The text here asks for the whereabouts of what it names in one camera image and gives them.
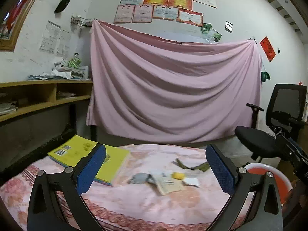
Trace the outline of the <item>person right hand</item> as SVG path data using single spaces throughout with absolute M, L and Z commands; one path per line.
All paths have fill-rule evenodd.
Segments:
M 297 179 L 291 185 L 292 189 L 288 192 L 282 206 L 283 218 L 291 216 L 292 213 L 299 212 L 307 205 L 307 188 L 305 184 Z

